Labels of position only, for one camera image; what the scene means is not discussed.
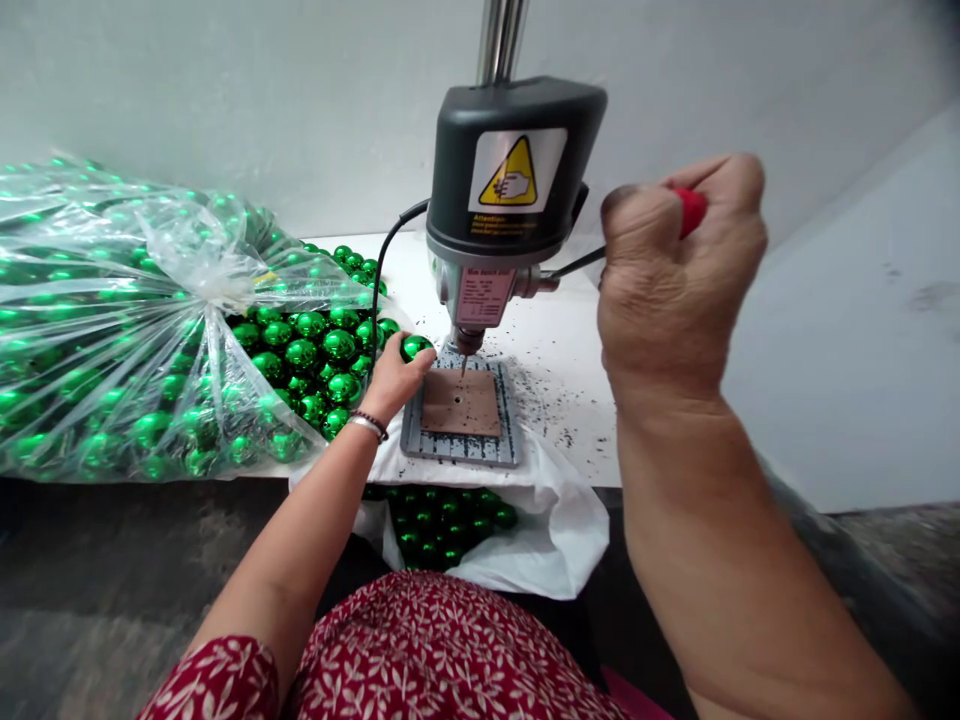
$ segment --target gray floor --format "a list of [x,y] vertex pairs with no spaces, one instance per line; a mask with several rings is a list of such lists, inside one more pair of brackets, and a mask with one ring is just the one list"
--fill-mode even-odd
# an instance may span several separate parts
[[[3,720],[133,717],[286,495],[273,480],[3,487],[0,513],[20,519],[0,544]],[[940,669],[960,606],[958,509],[835,523],[780,498],[868,637],[938,716],[956,700]],[[612,543],[585,591],[600,655],[677,720],[694,717],[630,572],[618,498],[605,501]]]

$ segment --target clear plastic bag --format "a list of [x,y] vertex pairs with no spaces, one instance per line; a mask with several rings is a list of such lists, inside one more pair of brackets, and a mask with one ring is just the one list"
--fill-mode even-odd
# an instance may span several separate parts
[[367,288],[232,194],[54,160],[0,169],[0,475],[228,478],[324,441],[225,316]]

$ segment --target table surface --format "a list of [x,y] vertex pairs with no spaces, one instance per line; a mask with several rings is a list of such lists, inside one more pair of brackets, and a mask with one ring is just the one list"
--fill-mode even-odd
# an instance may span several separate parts
[[[376,258],[383,234],[305,242],[331,251],[349,245],[364,257]],[[558,268],[574,259],[562,252],[546,265]],[[399,233],[393,239],[383,279],[389,293],[383,315],[435,343],[446,339],[450,317],[437,299],[423,232]],[[619,487],[615,410],[600,364],[597,298],[597,289],[580,271],[563,278],[556,292],[514,298],[500,327],[487,331],[480,354],[506,363],[521,422],[559,449],[585,484]],[[261,474],[285,477],[288,469]]]

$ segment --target red patterned dress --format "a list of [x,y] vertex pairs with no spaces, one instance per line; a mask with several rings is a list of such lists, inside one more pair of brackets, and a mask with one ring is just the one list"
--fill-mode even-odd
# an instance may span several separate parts
[[[145,720],[254,720],[281,711],[270,651],[211,640],[184,658]],[[325,615],[284,718],[626,718],[539,622],[476,585],[399,572]]]

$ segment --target red handle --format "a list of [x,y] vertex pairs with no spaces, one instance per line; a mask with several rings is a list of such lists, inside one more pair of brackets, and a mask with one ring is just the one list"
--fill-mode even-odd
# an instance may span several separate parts
[[674,188],[673,191],[683,203],[683,223],[680,225],[680,238],[683,239],[700,227],[707,214],[707,199],[687,188]]

